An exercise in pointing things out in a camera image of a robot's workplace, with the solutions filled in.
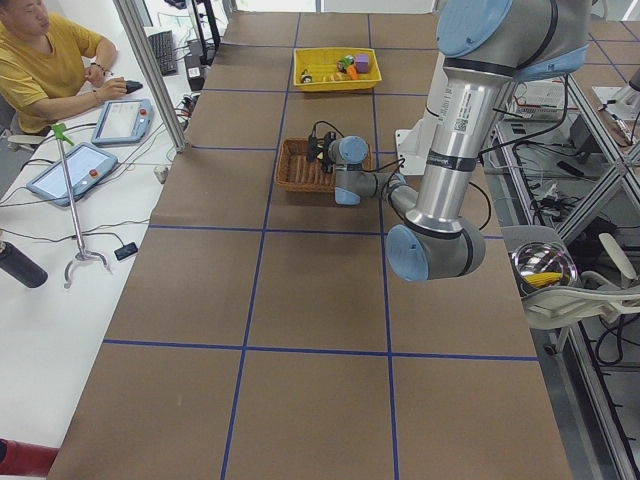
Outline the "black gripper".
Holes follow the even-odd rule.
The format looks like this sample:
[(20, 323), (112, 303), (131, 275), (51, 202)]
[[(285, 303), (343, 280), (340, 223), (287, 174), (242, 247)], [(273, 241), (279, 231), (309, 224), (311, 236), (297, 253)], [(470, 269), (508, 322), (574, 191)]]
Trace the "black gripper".
[(331, 157), (331, 154), (328, 152), (321, 152), (318, 154), (318, 162), (320, 163), (320, 168), (323, 173), (332, 173), (333, 166), (335, 165), (334, 160)]

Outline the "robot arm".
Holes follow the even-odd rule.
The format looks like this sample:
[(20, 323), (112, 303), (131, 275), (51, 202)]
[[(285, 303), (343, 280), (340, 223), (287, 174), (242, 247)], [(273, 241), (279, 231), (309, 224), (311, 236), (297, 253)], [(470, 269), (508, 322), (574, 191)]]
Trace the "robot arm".
[(380, 197), (399, 216), (385, 255), (409, 282), (464, 276), (485, 256), (478, 227), (460, 210), (481, 148), (494, 126), (500, 92), (511, 82), (559, 77), (585, 61), (589, 1), (449, 1), (436, 40), (447, 85), (418, 190), (396, 172), (367, 172), (367, 143), (333, 140), (323, 160), (335, 173), (334, 197), (357, 205)]

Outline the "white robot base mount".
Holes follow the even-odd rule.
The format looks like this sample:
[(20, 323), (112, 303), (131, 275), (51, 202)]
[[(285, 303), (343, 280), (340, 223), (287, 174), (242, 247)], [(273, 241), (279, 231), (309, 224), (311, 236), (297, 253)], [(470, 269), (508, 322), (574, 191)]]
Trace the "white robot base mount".
[(397, 156), (404, 159), (401, 172), (407, 175), (422, 175), (426, 168), (435, 167), (442, 167), (447, 173), (469, 172), (477, 150), (476, 133), (442, 126), (428, 110), (411, 129), (397, 130), (395, 141)]

